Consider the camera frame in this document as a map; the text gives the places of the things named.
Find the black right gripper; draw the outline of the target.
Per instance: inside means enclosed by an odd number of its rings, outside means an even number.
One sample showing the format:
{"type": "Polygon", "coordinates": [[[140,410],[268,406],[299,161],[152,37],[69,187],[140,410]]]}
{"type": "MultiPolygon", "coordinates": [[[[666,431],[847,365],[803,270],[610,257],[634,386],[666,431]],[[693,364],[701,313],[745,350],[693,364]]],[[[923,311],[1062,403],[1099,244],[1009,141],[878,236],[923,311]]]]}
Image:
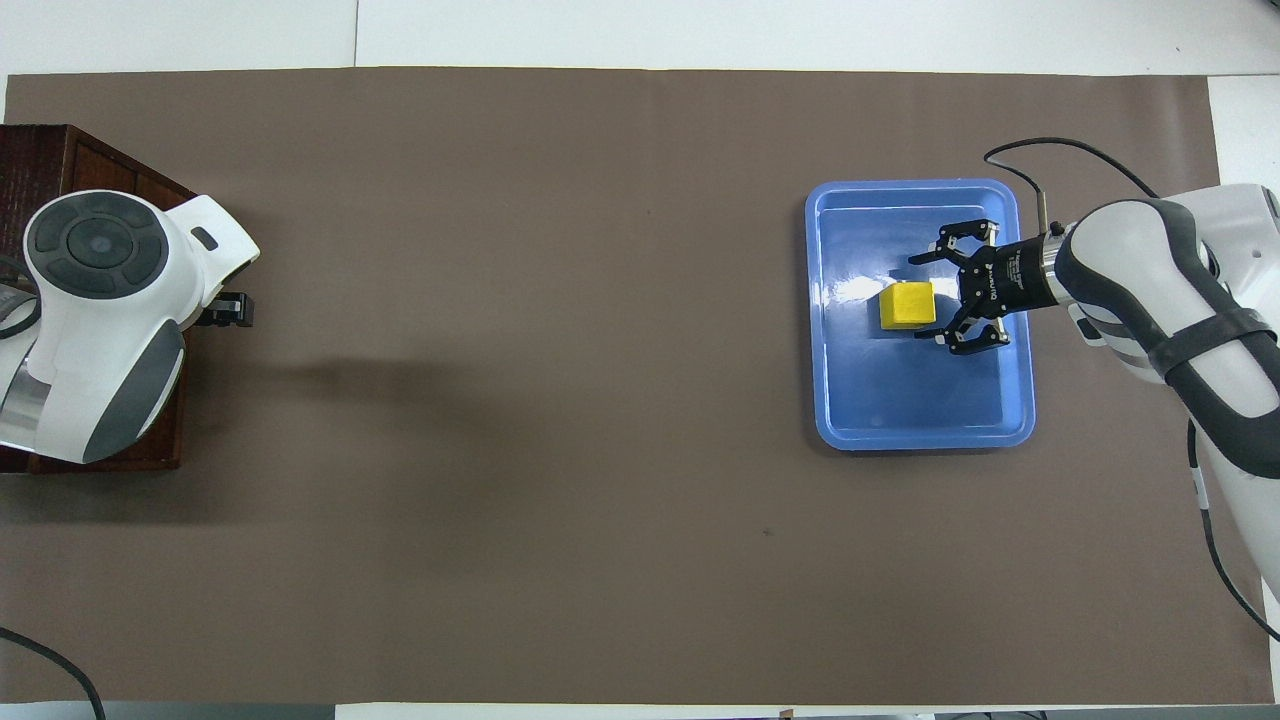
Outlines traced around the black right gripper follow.
{"type": "Polygon", "coordinates": [[[945,347],[955,356],[969,356],[1011,343],[1004,316],[1052,307],[1056,296],[1044,269],[1044,238],[996,245],[1001,225],[991,219],[941,225],[937,240],[908,263],[923,266],[947,261],[960,270],[960,304],[942,327],[914,331],[915,340],[945,347]],[[963,242],[974,240],[970,254],[963,242]]]}

